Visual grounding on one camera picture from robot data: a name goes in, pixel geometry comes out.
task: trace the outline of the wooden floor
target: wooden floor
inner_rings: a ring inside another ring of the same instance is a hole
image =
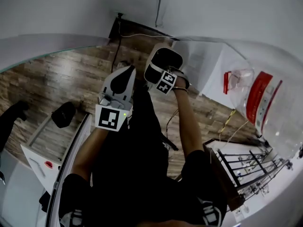
[[[134,33],[156,34],[146,28],[122,23],[121,33],[124,35]],[[45,156],[62,158],[72,133],[83,118],[82,111],[94,115],[97,95],[104,79],[110,74],[111,64],[118,46],[116,26],[111,33],[111,42],[107,46],[76,49],[47,55],[38,59],[22,63],[0,74],[0,113],[18,100],[29,104],[26,112],[28,120],[16,120],[12,134],[6,144],[6,149],[21,161],[26,162],[20,148],[21,142],[26,142],[44,118],[60,105],[72,101],[78,108],[71,125],[58,129],[50,125],[45,129],[37,144],[34,146]],[[134,36],[123,38],[118,52],[114,69],[119,61],[127,60],[137,69],[137,80],[143,79],[145,62],[153,46],[161,41],[171,43],[164,38],[148,38]],[[162,131],[166,134],[166,124],[177,109],[176,99],[171,93],[163,97],[151,92],[156,115]],[[203,141],[218,139],[218,132],[226,122],[231,110],[204,96],[190,98],[200,125]],[[229,125],[221,135],[221,139],[228,139],[245,120],[240,114],[235,114]],[[255,133],[251,124],[245,125],[232,139],[235,142],[249,143]],[[174,117],[168,129],[168,138],[180,149],[170,150],[168,176],[177,176],[184,164],[184,157],[179,138],[178,115]]]

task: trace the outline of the person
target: person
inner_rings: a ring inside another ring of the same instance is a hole
[[[185,164],[167,177],[168,150],[146,87],[135,90],[133,114],[119,132],[96,128],[79,149],[62,186],[62,226],[219,226],[227,200],[212,172],[185,80],[174,90]]]
[[[23,101],[19,101],[16,104],[9,107],[0,116],[1,136],[0,136],[0,153],[3,151],[4,146],[9,139],[10,133],[13,130],[15,120],[17,118],[25,121],[27,119],[23,111],[28,110],[28,104]]]

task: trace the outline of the black metal rack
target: black metal rack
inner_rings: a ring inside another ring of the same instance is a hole
[[[249,154],[223,154],[220,150],[217,151],[219,154],[219,158],[221,158],[221,163],[224,162],[230,176],[232,177],[235,187],[240,194],[243,194],[245,199],[251,198],[254,194],[258,194],[262,188],[273,179],[276,174],[283,168],[283,166],[287,163],[287,161],[283,159],[275,159],[264,161],[264,159],[269,155],[270,152],[263,153],[252,153],[249,151]],[[228,161],[228,157],[238,157],[238,160]],[[253,163],[249,166],[245,166],[244,163]],[[241,163],[242,167],[232,168],[232,164]],[[235,171],[245,170],[245,174],[236,175]],[[249,180],[247,182],[243,179],[247,176],[250,176],[255,173],[260,173],[261,175],[256,176],[256,178]]]

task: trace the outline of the wire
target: wire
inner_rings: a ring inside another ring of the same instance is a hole
[[[158,20],[158,16],[159,16],[160,5],[161,5],[161,0],[159,0],[159,2],[158,2],[157,16],[156,16],[156,20],[155,20],[155,27],[158,26],[158,25],[157,25],[157,20]]]
[[[179,112],[179,109],[177,109],[177,110],[173,113],[173,115],[170,117],[169,121],[168,121],[167,124],[166,124],[166,138],[167,138],[167,139],[169,138],[169,137],[168,137],[168,126],[169,126],[169,122],[172,120],[173,117],[175,117],[175,115],[176,115],[178,112]]]
[[[230,115],[228,116],[228,119],[226,120],[226,122],[225,122],[223,128],[220,130],[220,133],[219,133],[219,140],[220,140],[221,134],[222,134],[222,132],[225,130],[225,128],[226,128],[228,122],[231,120],[231,117],[232,117],[236,112],[237,112],[237,110],[234,109],[234,110],[232,110],[232,112],[231,112]]]
[[[121,37],[123,38],[128,38],[128,37],[133,37],[133,36],[137,36],[137,35],[142,35],[142,36],[147,36],[147,37],[151,37],[151,38],[172,38],[172,39],[178,39],[178,38],[187,38],[189,40],[193,40],[189,37],[186,37],[186,36],[168,36],[168,35],[146,35],[146,34],[134,34],[134,35],[122,35],[120,33],[120,24],[119,24],[119,34]]]
[[[229,141],[231,141],[232,140],[232,138],[235,136],[235,134],[242,128],[242,127],[244,127],[247,123],[248,123],[249,121],[247,120],[243,125],[241,125],[236,131],[235,131],[235,133],[234,134],[232,134],[232,136],[230,136],[229,137],[229,139],[227,140],[227,142],[225,143],[225,145],[221,148],[221,149],[223,149],[228,143],[229,143]],[[212,151],[214,151],[213,150],[213,148],[210,150],[210,164],[212,163]]]
[[[120,49],[120,45],[121,45],[121,35],[120,35],[120,24],[121,24],[121,21],[118,21],[118,24],[119,24],[119,45],[118,45],[118,48],[116,50],[116,54],[115,54],[115,57],[114,57],[114,60],[113,60],[113,63],[112,63],[112,68],[110,70],[110,73],[113,73],[113,69],[114,69],[114,63],[116,61],[116,58],[117,58],[117,55],[118,55],[118,51]]]

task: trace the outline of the bracelet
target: bracelet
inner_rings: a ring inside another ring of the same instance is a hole
[[[183,90],[183,91],[186,91],[187,94],[188,94],[188,90],[186,88],[183,88],[183,87],[173,87],[172,90]]]

